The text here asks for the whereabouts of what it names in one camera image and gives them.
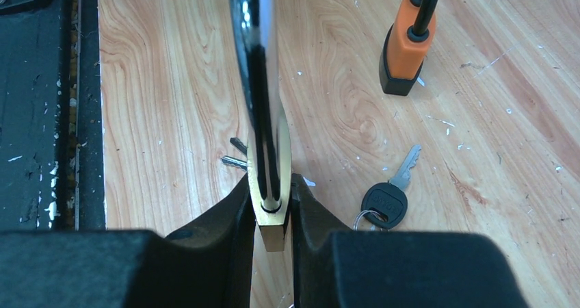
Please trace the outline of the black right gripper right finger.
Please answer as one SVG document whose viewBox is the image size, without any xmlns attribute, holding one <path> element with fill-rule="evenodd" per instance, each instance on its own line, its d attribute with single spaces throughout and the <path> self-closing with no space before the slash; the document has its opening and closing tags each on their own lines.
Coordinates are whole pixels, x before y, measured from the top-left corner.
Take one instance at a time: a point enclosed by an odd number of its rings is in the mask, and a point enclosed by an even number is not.
<svg viewBox="0 0 580 308">
<path fill-rule="evenodd" d="M 355 231 L 291 178 L 296 307 L 526 307 L 500 248 L 476 233 Z"/>
</svg>

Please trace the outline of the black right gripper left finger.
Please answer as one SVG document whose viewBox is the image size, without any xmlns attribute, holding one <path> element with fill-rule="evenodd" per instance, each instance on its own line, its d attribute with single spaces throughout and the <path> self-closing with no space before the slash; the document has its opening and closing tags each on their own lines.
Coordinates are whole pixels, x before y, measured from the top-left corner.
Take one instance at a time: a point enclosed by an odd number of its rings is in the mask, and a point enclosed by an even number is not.
<svg viewBox="0 0 580 308">
<path fill-rule="evenodd" d="M 149 230 L 4 231 L 2 307 L 248 307 L 254 213 L 243 178 L 161 237 Z"/>
</svg>

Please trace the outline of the black-headed key bunch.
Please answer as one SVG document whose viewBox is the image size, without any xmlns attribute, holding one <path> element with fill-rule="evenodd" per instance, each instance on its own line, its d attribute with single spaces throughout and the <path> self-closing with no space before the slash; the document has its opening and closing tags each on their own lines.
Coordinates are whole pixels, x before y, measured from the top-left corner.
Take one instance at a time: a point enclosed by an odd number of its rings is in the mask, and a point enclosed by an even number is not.
<svg viewBox="0 0 580 308">
<path fill-rule="evenodd" d="M 364 218 L 381 231 L 395 228 L 405 217 L 408 199 L 405 193 L 410 184 L 411 169 L 417 164 L 421 145 L 411 147 L 397 172 L 387 182 L 371 186 L 362 198 L 360 213 L 355 217 L 353 230 Z"/>
</svg>

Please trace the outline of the orange black Opel padlock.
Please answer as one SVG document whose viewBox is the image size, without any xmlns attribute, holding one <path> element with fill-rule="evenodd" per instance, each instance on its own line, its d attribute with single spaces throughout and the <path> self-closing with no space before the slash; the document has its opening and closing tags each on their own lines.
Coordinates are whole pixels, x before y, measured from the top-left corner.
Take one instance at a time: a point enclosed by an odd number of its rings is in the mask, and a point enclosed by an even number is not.
<svg viewBox="0 0 580 308">
<path fill-rule="evenodd" d="M 417 82 L 436 33 L 438 0 L 402 0 L 379 61 L 384 94 L 407 96 Z"/>
</svg>

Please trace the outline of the large brass padlock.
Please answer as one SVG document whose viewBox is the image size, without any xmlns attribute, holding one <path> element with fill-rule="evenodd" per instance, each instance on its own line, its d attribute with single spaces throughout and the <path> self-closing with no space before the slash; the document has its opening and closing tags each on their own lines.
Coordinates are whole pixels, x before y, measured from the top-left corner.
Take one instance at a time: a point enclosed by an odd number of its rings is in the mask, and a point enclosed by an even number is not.
<svg viewBox="0 0 580 308">
<path fill-rule="evenodd" d="M 229 0 L 241 88 L 248 111 L 248 183 L 265 249 L 285 248 L 291 141 L 280 98 L 275 0 Z"/>
</svg>

